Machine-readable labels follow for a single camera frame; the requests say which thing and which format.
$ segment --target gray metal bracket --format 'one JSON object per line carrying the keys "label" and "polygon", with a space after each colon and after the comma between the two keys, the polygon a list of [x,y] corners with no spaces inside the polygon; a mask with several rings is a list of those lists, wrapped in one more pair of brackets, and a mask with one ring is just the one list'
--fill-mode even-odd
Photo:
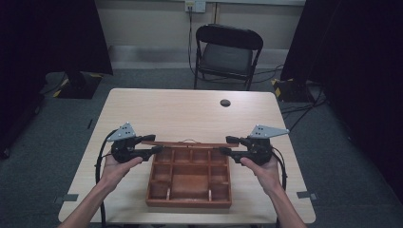
{"label": "gray metal bracket", "polygon": [[252,139],[269,139],[280,135],[286,135],[288,133],[290,133],[290,130],[288,129],[257,124],[249,136]]}
{"label": "gray metal bracket", "polygon": [[133,137],[136,137],[136,132],[134,132],[134,129],[131,126],[131,124],[129,122],[126,122],[124,125],[119,127],[119,129],[115,133],[113,133],[109,138],[107,138],[107,141],[115,142]]}

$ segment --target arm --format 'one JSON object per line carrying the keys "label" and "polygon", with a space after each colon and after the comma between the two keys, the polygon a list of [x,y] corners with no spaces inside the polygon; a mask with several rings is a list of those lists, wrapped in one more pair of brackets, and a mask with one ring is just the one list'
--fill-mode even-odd
{"label": "arm", "polygon": [[141,163],[142,160],[138,157],[126,163],[118,163],[113,156],[106,156],[100,181],[91,189],[80,205],[59,225],[59,228],[87,227],[106,196],[115,190],[130,168]]}
{"label": "arm", "polygon": [[297,213],[284,189],[282,189],[278,177],[278,161],[272,158],[262,166],[258,166],[247,158],[241,158],[240,162],[250,168],[258,177],[264,193],[269,196],[275,207],[282,228],[306,227]]}

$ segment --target forearm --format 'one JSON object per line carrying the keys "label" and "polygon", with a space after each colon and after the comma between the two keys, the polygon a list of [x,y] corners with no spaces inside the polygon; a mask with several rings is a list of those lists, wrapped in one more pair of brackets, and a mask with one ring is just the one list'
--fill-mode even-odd
{"label": "forearm", "polygon": [[282,228],[306,227],[285,191],[279,185],[268,194],[273,202]]}
{"label": "forearm", "polygon": [[62,224],[59,225],[59,228],[87,227],[101,203],[109,193],[110,190],[108,190],[106,185],[100,181],[91,189],[80,205],[66,218],[65,221],[63,221]]}

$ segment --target electrical outlet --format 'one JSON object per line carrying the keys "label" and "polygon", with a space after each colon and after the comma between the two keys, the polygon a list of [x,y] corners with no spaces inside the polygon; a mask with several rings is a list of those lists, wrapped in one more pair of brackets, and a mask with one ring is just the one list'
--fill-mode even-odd
{"label": "electrical outlet", "polygon": [[184,11],[190,11],[189,9],[196,12],[195,1],[184,1]]}
{"label": "electrical outlet", "polygon": [[196,12],[205,12],[205,2],[196,1],[194,8],[195,8]]}

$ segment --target black controller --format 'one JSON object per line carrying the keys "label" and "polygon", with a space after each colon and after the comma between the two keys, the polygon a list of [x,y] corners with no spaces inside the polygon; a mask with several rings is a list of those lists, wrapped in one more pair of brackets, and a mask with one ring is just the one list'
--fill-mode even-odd
{"label": "black controller", "polygon": [[135,149],[136,144],[142,141],[155,141],[155,135],[140,136],[125,140],[115,141],[112,144],[111,154],[117,162],[125,163],[136,157],[142,157],[143,162],[148,162],[153,154],[163,151],[163,146],[155,145],[151,149]]}
{"label": "black controller", "polygon": [[270,138],[285,135],[289,132],[287,129],[257,124],[246,138],[225,137],[227,143],[242,144],[247,147],[248,151],[232,151],[230,148],[221,147],[220,152],[223,155],[230,156],[234,159],[235,163],[240,163],[241,158],[248,158],[257,165],[263,165],[269,162],[273,155],[273,146],[270,144]]}
{"label": "black controller", "polygon": [[232,151],[231,148],[220,147],[220,152],[234,159],[235,163],[240,163],[241,158],[248,158],[257,165],[263,165],[272,158],[273,147],[269,138],[253,139],[249,136],[247,138],[227,136],[225,139],[227,143],[240,143],[248,149],[248,151]]}
{"label": "black controller", "polygon": [[163,151],[162,145],[155,145],[151,149],[135,149],[142,141],[155,141],[155,135],[136,136],[129,122],[119,127],[107,140],[113,142],[111,154],[120,163],[129,162],[137,157],[142,157],[144,162],[148,162],[153,154]]}

